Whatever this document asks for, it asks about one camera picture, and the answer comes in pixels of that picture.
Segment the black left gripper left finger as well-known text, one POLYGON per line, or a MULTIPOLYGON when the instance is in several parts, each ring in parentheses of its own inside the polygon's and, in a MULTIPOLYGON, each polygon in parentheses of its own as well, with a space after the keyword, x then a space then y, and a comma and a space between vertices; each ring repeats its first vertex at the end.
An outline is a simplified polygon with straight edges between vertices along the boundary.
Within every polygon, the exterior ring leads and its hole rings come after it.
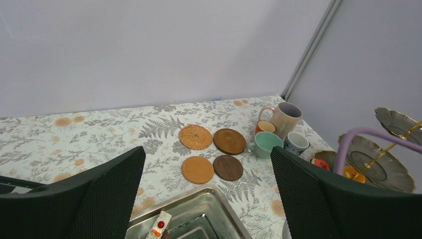
POLYGON ((25 194, 0 195, 3 239, 122 239, 142 177, 141 146, 25 194))

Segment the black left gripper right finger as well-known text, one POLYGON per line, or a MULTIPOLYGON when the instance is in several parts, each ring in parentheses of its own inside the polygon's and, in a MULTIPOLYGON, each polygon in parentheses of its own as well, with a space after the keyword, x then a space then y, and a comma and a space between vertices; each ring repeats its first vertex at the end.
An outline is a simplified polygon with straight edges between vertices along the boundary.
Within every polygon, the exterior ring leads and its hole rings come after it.
POLYGON ((420 194, 355 182, 278 146, 271 161, 292 238, 421 238, 420 194))

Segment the red frosted donut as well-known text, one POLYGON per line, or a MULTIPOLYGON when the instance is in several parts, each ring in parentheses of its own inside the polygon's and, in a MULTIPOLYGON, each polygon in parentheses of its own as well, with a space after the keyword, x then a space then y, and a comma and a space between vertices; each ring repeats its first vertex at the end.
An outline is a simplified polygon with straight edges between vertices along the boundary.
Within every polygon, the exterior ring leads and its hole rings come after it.
POLYGON ((329 164, 323 158, 314 158, 311 160, 311 163, 317 167, 330 171, 329 164))

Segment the grey patterned mug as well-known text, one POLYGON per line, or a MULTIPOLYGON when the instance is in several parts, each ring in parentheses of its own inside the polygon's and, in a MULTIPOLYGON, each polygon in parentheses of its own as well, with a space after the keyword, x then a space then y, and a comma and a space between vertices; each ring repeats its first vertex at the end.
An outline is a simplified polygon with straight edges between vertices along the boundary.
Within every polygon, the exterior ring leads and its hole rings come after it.
POLYGON ((309 146, 309 141, 297 132, 288 133, 284 141, 284 149, 296 156, 300 156, 309 146))

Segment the chocolate cake slice with cherry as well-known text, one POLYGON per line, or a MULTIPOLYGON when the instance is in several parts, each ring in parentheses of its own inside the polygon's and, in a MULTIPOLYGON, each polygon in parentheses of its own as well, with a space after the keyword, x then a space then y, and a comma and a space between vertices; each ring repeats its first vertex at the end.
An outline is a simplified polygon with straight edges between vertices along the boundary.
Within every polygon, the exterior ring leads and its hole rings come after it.
POLYGON ((161 211, 152 228, 147 233, 146 239, 162 239, 164 233, 171 222, 172 215, 166 211, 161 211))

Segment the three tier black cake stand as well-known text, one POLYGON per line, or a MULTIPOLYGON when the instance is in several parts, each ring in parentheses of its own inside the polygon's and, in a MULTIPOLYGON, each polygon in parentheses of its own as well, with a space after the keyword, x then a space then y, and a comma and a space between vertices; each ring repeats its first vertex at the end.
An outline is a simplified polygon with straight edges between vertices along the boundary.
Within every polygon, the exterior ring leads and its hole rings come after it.
MULTIPOLYGON (((378 107, 375 116, 392 136, 421 145, 422 123, 388 108, 378 107)), ((415 182, 407 168, 390 152, 375 142, 356 135, 348 148, 345 167, 353 166, 371 186, 412 193, 415 182)))

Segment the mint green cup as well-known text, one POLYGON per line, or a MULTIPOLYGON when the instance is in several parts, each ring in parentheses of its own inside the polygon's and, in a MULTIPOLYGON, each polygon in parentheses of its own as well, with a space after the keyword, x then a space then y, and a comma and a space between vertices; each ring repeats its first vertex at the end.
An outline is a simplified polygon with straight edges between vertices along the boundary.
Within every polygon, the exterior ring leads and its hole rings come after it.
POLYGON ((268 159, 275 146, 283 148, 284 142, 276 134, 262 131, 254 136, 253 142, 247 143, 246 149, 258 158, 268 159))

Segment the black white chessboard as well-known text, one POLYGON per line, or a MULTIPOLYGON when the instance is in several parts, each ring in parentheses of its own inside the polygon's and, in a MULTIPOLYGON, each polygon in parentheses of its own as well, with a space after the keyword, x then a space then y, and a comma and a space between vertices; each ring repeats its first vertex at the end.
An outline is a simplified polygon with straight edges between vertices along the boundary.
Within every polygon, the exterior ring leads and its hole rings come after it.
POLYGON ((5 176, 0 177, 1 195, 10 193, 25 194, 35 188, 43 186, 45 186, 45 184, 5 176))

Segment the small red cup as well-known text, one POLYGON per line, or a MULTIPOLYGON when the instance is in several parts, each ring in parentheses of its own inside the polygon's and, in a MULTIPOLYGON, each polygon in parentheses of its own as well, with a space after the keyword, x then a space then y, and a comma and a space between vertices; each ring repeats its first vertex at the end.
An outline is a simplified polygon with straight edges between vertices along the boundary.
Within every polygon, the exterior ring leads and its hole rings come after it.
POLYGON ((274 133, 276 131, 276 127, 267 120, 259 120, 255 128, 255 133, 257 134, 263 131, 274 133))

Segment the dark walnut coaster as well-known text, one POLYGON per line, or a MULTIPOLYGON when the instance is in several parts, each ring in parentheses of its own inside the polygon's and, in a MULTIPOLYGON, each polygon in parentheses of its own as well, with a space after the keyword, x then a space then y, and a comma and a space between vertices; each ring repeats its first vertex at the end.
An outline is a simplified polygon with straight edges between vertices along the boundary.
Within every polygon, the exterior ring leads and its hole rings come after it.
POLYGON ((241 162, 231 155, 220 155, 213 162, 214 172, 221 179, 236 181, 243 175, 241 162))

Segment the light orange wooden coaster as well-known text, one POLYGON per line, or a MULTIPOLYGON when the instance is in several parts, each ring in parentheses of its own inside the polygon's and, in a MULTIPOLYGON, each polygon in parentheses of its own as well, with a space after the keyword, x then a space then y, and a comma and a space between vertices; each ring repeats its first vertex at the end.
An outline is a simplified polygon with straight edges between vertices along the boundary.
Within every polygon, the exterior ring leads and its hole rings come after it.
POLYGON ((204 157, 192 156, 185 159, 181 167, 183 177, 194 184, 205 184, 214 176, 213 165, 204 157))

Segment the brown wooden saucer coaster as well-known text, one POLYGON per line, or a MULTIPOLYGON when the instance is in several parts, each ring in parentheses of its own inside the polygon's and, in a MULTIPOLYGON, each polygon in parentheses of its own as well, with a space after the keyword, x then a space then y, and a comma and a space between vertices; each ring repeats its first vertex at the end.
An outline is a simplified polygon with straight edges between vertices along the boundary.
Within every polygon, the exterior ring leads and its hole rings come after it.
POLYGON ((243 135, 229 128, 219 129, 213 136, 213 143, 219 151, 228 155, 239 155, 247 146, 243 135))

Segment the stainless steel tray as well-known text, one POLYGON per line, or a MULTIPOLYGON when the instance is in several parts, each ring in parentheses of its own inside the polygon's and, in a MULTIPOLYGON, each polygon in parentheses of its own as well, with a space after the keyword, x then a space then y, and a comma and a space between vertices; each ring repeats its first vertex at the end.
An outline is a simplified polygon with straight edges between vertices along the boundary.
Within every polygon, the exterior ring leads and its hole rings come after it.
POLYGON ((144 239, 161 211, 172 215, 172 239, 249 239, 251 236, 222 191, 201 185, 131 217, 127 239, 144 239))

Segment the woven rattan coaster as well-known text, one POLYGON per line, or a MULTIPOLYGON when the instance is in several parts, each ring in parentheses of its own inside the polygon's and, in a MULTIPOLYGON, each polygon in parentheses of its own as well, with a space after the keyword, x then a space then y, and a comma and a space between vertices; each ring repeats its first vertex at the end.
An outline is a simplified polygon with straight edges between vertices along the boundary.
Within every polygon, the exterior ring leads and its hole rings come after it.
POLYGON ((213 138, 206 128, 197 124, 190 124, 180 130, 179 140, 189 149, 203 150, 211 145, 213 138))

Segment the aluminium frame post right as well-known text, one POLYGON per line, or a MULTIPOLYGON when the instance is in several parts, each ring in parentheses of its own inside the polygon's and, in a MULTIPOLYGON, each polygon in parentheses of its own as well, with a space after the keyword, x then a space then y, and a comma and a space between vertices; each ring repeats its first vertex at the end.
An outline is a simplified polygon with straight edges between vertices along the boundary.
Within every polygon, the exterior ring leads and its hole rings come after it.
POLYGON ((339 9, 342 0, 331 0, 328 7, 326 8, 321 20, 318 23, 316 30, 314 31, 302 57, 300 58, 287 86, 280 95, 285 101, 288 101, 292 95, 295 87, 302 78, 308 64, 310 63, 314 52, 316 51, 320 41, 322 40, 326 30, 328 29, 331 21, 333 20, 337 10, 339 9))

